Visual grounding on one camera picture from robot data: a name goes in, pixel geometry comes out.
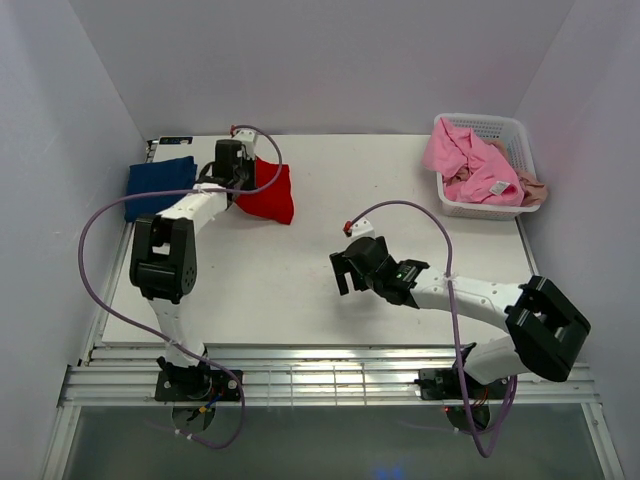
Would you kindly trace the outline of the red t-shirt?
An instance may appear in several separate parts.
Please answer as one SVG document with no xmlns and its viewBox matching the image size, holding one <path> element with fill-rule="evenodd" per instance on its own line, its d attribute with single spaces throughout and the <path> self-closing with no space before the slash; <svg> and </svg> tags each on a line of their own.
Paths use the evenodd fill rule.
<svg viewBox="0 0 640 480">
<path fill-rule="evenodd" d="M 295 212 L 290 167 L 283 164 L 277 179 L 268 189 L 255 195 L 241 195 L 236 205 L 246 214 L 290 225 Z"/>
</svg>

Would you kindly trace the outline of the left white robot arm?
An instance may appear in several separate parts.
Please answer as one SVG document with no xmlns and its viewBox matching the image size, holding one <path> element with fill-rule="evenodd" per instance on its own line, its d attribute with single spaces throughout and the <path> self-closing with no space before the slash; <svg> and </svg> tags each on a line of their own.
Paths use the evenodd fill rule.
<svg viewBox="0 0 640 480">
<path fill-rule="evenodd" d="M 256 135 L 242 129 L 215 144 L 214 159 L 195 182 L 194 193 L 135 222 L 129 277 L 154 311 L 168 338 L 158 364 L 169 384 L 189 399 L 211 388 L 207 351 L 192 327 L 180 319 L 181 302 L 197 279 L 196 235 L 237 199 L 256 188 Z"/>
</svg>

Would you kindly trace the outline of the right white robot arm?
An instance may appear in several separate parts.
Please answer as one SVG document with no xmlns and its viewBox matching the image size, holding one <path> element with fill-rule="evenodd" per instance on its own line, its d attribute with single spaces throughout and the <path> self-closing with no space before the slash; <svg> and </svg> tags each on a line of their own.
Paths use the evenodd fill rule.
<svg viewBox="0 0 640 480">
<path fill-rule="evenodd" d="M 564 382 L 591 332 L 586 317 L 546 277 L 524 284 L 447 278 L 426 262 L 395 260 L 383 237 L 358 238 L 329 259 L 343 295 L 370 290 L 392 305 L 454 313 L 503 331 L 496 340 L 464 346 L 450 372 L 434 374 L 436 386 L 459 374 L 468 386 L 523 373 Z"/>
</svg>

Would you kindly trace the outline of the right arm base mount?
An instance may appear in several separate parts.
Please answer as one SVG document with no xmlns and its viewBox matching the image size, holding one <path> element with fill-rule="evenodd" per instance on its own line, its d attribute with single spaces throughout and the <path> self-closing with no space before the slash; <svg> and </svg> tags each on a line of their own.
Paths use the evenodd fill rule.
<svg viewBox="0 0 640 480">
<path fill-rule="evenodd" d="M 481 385 L 469 375 L 464 374 L 467 387 L 472 420 L 480 431 L 486 431 L 491 423 L 490 400 L 502 400 L 507 393 L 508 380 L 498 379 L 488 385 Z M 462 400 L 457 370 L 454 367 L 445 369 L 420 369 L 414 383 L 419 387 L 422 400 Z M 469 431 L 464 406 L 446 405 L 445 414 L 454 428 Z"/>
</svg>

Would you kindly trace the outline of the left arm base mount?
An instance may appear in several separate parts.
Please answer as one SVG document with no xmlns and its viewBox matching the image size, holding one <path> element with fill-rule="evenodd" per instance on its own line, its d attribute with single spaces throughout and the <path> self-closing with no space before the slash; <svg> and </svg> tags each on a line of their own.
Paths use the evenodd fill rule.
<svg viewBox="0 0 640 480">
<path fill-rule="evenodd" d="M 233 370 L 237 377 L 220 370 L 178 368 L 162 370 L 157 378 L 154 400 L 172 404 L 171 418 L 177 429 L 201 433 L 212 423 L 216 407 L 222 402 L 239 402 L 242 370 Z"/>
</svg>

